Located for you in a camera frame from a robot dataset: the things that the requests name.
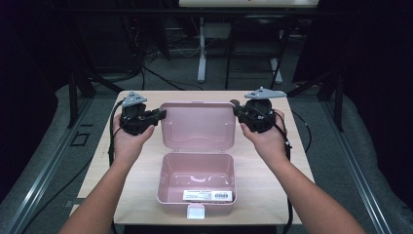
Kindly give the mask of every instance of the barcode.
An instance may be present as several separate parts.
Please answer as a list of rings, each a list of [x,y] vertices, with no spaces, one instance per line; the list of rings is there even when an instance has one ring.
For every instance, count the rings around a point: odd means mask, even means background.
[[[226,194],[226,193],[217,193],[217,194],[215,194],[215,198],[228,198],[228,194]]]

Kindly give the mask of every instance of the pink plastic container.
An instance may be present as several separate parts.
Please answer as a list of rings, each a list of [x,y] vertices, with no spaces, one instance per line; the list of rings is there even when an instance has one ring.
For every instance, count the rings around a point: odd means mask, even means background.
[[[237,198],[234,158],[236,118],[231,102],[170,101],[162,120],[164,144],[171,149],[163,160],[157,198],[171,215],[205,218],[227,215]],[[228,191],[229,201],[185,199],[184,191]]]

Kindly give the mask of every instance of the hand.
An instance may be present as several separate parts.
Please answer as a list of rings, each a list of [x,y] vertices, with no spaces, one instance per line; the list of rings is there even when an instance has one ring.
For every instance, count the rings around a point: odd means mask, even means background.
[[[279,110],[276,110],[276,112],[280,115],[276,114],[276,124],[286,133],[283,125],[284,114]],[[244,136],[252,141],[256,151],[265,163],[269,164],[272,160],[287,160],[284,139],[275,127],[261,134],[252,132],[244,123],[241,123],[241,128]]]
[[[121,129],[121,115],[113,119],[113,133],[115,143],[114,163],[126,164],[131,167],[142,151],[143,143],[152,136],[155,126],[151,125],[141,135],[133,136]]]

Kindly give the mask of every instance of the barcode label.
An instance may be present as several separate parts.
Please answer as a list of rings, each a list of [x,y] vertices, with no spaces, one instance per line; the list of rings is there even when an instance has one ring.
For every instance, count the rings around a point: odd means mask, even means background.
[[[184,190],[184,201],[232,202],[232,191]]]

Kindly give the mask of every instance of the dark curtain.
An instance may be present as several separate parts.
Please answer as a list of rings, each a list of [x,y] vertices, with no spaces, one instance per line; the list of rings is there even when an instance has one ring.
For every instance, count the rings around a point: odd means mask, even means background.
[[[293,81],[340,68],[394,194],[413,209],[413,2],[320,0],[319,11],[361,12],[315,19]]]
[[[2,201],[49,128],[69,68],[35,2],[2,1],[0,11]]]

